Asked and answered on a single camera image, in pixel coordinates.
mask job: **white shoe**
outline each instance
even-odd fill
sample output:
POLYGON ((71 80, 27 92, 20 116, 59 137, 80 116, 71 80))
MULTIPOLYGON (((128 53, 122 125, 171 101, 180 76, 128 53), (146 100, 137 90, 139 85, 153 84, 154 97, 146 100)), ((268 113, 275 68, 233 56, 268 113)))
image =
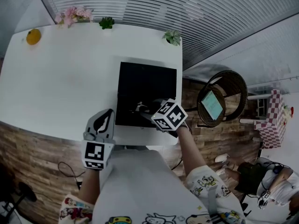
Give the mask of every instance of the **white shoe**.
POLYGON ((225 162, 228 159, 228 154, 221 154, 215 158, 215 162, 225 162))
POLYGON ((223 165, 222 168, 220 168, 220 169, 218 169, 218 170, 216 171, 216 174, 217 174, 218 176, 220 176, 221 174, 224 174, 226 168, 228 168, 228 166, 227 166, 227 165, 223 165))

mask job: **white shirt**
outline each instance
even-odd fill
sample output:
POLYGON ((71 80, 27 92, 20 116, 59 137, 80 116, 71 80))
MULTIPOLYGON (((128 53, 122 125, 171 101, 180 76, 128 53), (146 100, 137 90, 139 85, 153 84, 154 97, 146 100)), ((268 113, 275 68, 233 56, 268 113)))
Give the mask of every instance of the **white shirt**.
MULTIPOLYGON (((257 196, 261 196, 265 189, 272 184, 277 174, 268 170, 257 189, 257 196)), ((270 198, 275 200, 279 205, 287 205, 290 198, 299 191, 299 176, 293 172, 286 180, 277 185, 271 192, 270 198)))
MULTIPOLYGON (((157 151, 119 151, 100 171, 100 196, 94 208, 67 196, 59 223, 73 223, 73 218, 84 217, 79 214, 84 209, 70 210, 77 202, 77 207, 87 205, 93 209, 90 213, 96 224, 211 224, 207 194, 210 187, 216 186, 217 212, 228 223, 249 223, 239 200, 208 166, 194 169, 185 187, 157 151)), ((85 218, 79 221, 76 223, 88 223, 85 218)))

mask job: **wicker chair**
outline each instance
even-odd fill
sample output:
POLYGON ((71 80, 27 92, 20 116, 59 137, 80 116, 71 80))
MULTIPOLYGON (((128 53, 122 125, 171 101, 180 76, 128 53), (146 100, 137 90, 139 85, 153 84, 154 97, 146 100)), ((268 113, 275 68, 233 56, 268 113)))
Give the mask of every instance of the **wicker chair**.
POLYGON ((206 124, 206 126, 198 125, 198 127, 215 127, 219 125, 223 121, 229 121, 238 118, 246 105, 247 101, 247 86, 244 79, 236 72, 232 70, 224 70, 216 75, 214 75, 205 85, 205 87, 199 92, 197 96, 197 107, 186 109, 185 111, 198 111, 198 114, 202 121, 206 124), (225 96, 222 95, 217 86, 220 86, 226 93, 225 96), (219 103, 221 104, 223 110, 219 115, 217 120, 213 120, 209 113, 204 108, 203 104, 201 103, 202 99, 206 96, 206 94, 212 90, 214 95, 217 97, 219 103), (227 116, 225 116, 225 101, 224 98, 230 97, 236 94, 241 94, 240 103, 237 109, 227 116))

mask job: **orange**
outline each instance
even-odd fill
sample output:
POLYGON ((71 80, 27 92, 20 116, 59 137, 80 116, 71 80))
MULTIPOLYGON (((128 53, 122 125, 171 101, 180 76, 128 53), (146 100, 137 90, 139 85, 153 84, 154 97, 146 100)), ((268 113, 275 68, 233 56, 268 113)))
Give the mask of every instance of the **orange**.
POLYGON ((26 41, 29 45, 34 45, 39 42, 41 37, 42 37, 42 34, 39 31, 39 29, 32 29, 31 31, 28 32, 26 41))

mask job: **succulent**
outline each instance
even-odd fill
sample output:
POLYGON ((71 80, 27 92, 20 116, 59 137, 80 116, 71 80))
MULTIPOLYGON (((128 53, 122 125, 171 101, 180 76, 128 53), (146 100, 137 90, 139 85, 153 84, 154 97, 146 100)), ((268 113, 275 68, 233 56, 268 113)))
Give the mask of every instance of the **succulent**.
POLYGON ((178 31, 167 30, 162 38, 166 38, 166 40, 174 46, 180 45, 181 35, 178 31))
POLYGON ((102 21, 99 22, 99 25, 102 29, 111 29, 114 24, 114 19, 112 17, 104 17, 102 21))

